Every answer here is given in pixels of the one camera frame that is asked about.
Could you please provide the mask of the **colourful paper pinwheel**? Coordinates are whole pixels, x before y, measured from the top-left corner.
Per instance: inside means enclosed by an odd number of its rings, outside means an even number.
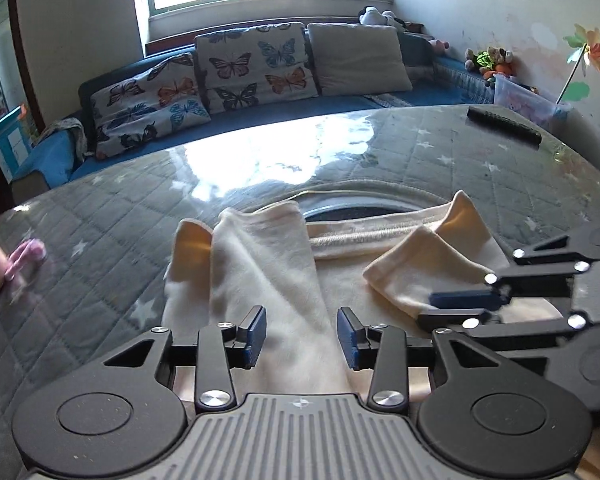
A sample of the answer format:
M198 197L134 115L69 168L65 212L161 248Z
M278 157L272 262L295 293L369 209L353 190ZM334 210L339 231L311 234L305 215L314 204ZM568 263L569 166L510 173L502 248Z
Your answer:
M556 105L562 102L579 102L591 93L590 85L585 81L589 68L594 68L600 74L600 29L587 29L575 24L573 33L564 37L572 49L567 64L571 66L570 73L562 85Z

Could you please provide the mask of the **white plush toy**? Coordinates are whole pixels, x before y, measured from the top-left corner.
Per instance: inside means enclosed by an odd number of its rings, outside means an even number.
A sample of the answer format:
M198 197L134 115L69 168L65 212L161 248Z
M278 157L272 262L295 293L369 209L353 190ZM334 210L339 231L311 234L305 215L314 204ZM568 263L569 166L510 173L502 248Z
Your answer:
M374 6L366 6L358 14L358 21L362 25L393 26L394 28L405 28L403 20L396 17L390 10L380 12Z

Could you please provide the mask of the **plush toy pile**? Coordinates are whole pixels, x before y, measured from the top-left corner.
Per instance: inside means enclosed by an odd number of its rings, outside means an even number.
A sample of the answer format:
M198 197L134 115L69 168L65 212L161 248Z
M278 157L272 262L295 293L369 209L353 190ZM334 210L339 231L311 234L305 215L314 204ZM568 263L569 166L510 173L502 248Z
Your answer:
M505 77L514 76L513 52L494 47L488 47L477 53L467 49L465 51L465 70L479 73L484 80L489 80L496 74L502 74Z

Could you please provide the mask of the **cream long-sleeve shirt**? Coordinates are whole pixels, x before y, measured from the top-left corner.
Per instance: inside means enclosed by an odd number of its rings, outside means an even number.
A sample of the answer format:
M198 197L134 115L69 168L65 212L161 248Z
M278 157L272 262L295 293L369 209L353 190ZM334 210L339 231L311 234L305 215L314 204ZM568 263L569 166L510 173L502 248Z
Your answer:
M336 316L414 332L429 296L479 284L508 266L470 198L406 214L309 222L295 202L227 209L216 226L185 219L166 270L162 322L179 342L265 308L257 365L235 370L238 396L366 393L370 374L347 367Z

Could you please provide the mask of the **middle butterfly cushion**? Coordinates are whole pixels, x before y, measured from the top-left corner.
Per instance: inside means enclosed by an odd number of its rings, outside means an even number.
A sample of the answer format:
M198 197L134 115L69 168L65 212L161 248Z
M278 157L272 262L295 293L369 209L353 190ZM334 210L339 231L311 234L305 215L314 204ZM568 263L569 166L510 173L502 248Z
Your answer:
M195 46L212 114L318 96L300 22L210 32Z

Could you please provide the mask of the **left butterfly cushion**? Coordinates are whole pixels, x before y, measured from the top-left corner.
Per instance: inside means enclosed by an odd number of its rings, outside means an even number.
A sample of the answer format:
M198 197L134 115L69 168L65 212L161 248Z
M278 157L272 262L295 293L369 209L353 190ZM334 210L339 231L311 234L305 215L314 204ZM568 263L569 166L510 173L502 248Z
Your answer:
M194 55L170 56L149 70L91 96L98 159L210 122L201 101Z

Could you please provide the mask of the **plain beige cushion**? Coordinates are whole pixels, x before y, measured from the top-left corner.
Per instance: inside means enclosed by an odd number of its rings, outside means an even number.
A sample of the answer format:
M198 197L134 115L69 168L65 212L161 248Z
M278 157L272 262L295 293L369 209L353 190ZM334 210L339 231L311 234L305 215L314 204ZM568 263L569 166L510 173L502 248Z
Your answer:
M396 29L362 24L306 26L324 96L411 91Z

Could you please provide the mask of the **clear plastic storage box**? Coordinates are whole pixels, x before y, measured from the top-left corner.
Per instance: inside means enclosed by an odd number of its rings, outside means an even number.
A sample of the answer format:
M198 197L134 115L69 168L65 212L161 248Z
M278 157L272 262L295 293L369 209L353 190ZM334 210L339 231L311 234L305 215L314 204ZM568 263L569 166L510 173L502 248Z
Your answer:
M556 104L502 75L495 77L494 103L518 113L549 133L558 132L573 110L568 103Z

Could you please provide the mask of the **black remote control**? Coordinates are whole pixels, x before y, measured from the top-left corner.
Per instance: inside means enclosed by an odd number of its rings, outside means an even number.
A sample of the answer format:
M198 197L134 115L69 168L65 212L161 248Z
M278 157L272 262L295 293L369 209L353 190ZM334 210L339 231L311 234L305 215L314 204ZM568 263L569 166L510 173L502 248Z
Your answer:
M539 146L542 142L542 136L535 128L517 122L512 118L490 112L490 110L470 106L468 107L466 117L478 125L490 128L501 134L506 134L506 136L533 146Z

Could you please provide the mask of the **grey quilted star tablecloth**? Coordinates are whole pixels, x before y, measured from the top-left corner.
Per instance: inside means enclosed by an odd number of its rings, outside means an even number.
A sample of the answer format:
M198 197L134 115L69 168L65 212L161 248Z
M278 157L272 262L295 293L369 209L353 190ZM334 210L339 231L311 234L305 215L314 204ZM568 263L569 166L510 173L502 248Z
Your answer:
M46 245L0 292L0 479L22 471L10 421L30 393L160 321L178 222L215 222L317 188L413 207L469 195L505 248L600 221L600 171L554 136L538 148L461 105L384 108L240 129L127 159L0 217L0 245Z

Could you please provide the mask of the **pink plush toy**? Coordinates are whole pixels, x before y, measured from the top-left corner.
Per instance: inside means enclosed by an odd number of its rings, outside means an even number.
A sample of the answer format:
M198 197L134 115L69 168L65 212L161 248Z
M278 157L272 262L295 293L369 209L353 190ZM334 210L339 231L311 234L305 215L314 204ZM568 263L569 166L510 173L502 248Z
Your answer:
M449 50L450 47L447 41L442 41L440 39L431 39L429 44L432 47L434 54L437 56L446 55L446 51Z

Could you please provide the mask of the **dark blue sofa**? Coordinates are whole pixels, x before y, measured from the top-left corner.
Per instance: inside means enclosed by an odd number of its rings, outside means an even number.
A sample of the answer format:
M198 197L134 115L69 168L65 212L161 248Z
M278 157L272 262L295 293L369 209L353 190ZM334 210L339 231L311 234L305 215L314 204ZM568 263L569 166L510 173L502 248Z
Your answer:
M102 160L87 157L84 162L79 162L74 154L73 134L67 128L59 129L38 144L18 169L10 184L12 195L16 202L22 203L51 188L58 188L118 162L243 128L369 108L491 104L494 101L494 90L487 87L479 75L466 72L460 62L452 58L439 58L432 47L426 46L424 38L405 32L399 32L398 38L406 71L412 80L411 91L379 96L318 96L219 114L201 126L186 128L140 148Z

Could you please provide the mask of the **butterfly cushion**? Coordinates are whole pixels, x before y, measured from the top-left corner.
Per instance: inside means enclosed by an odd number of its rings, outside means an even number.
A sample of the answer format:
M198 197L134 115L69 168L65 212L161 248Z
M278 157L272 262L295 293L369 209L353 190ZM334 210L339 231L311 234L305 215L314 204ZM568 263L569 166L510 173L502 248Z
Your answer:
M210 122L201 101L194 55L170 56L149 70L91 96L98 159Z
M210 32L195 46L212 114L318 96L300 22Z

